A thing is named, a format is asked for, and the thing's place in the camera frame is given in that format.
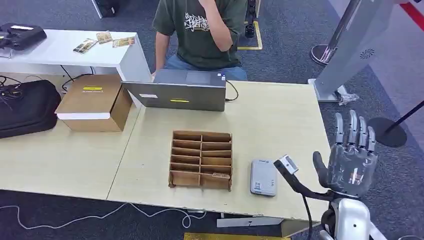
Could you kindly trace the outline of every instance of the blue carpet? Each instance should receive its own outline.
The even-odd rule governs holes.
[[[150,69],[154,70],[155,32],[151,23],[157,0],[131,0],[123,5],[117,17],[102,20],[98,19],[89,0],[58,0],[42,5],[28,0],[3,2],[7,7],[0,9],[0,23],[31,23],[46,29],[138,32]],[[263,0],[260,10],[263,50],[240,51],[248,79],[305,84],[307,79],[317,77],[322,67],[310,60],[309,51],[314,45],[328,41],[339,20],[327,0]],[[176,47],[174,37],[168,55],[174,53]],[[355,109],[366,119],[399,118],[398,111],[369,67],[359,72],[346,87],[361,99],[348,106],[320,104],[330,143],[335,140],[336,112],[348,116],[349,109]],[[424,154],[408,129],[407,133],[409,140],[401,148],[377,146],[380,159],[374,183],[363,198],[373,222],[389,240],[411,234],[424,236]],[[102,215],[119,205],[116,202],[0,191],[0,205],[6,204],[21,205],[23,221],[28,225],[59,225],[87,214]],[[143,209],[152,213],[159,208],[145,206]],[[25,231],[16,223],[15,214],[11,209],[0,211],[2,239],[182,239],[184,232],[180,213],[164,213],[146,219],[130,207],[103,221],[88,220],[60,230]],[[215,227],[216,218],[217,214],[210,213],[203,220],[194,220],[189,231],[281,235],[278,226],[218,229]],[[305,237],[303,232],[294,239]]]

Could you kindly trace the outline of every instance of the graphic print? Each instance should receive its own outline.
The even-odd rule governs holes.
[[[209,31],[209,24],[206,18],[193,14],[189,15],[187,12],[185,13],[184,27],[185,29],[190,29],[192,32],[195,30]]]

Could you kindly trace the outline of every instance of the laptop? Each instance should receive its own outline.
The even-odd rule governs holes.
[[[214,71],[160,69],[153,82],[122,82],[147,108],[225,110],[226,77]]]

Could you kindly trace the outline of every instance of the external hard drive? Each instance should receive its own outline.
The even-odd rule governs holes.
[[[277,169],[270,160],[254,160],[251,164],[250,191],[253,194],[275,196]]]

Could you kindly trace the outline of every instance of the cardboard box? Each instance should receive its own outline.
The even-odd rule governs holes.
[[[55,113],[73,131],[121,132],[132,103],[119,75],[86,75],[75,80]]]
[[[233,180],[233,136],[173,131],[168,186],[227,189]]]

